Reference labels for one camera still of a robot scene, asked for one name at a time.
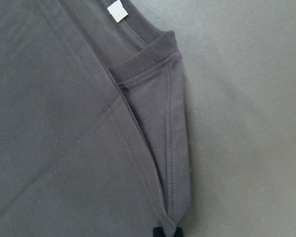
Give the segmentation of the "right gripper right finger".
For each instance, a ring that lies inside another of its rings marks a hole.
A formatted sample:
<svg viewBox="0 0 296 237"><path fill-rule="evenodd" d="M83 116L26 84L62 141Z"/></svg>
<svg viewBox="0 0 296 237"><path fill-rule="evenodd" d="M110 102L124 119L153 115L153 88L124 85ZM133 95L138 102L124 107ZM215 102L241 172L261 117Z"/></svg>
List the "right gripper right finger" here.
<svg viewBox="0 0 296 237"><path fill-rule="evenodd" d="M184 237L184 231L181 227L176 227L174 237Z"/></svg>

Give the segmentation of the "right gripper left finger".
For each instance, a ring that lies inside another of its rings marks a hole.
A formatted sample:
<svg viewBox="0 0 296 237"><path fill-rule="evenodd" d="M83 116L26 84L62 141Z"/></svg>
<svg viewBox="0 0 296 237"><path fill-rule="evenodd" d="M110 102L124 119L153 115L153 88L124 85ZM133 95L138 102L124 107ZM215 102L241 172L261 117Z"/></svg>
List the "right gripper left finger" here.
<svg viewBox="0 0 296 237"><path fill-rule="evenodd" d="M152 237L166 237L162 227L154 227L152 230Z"/></svg>

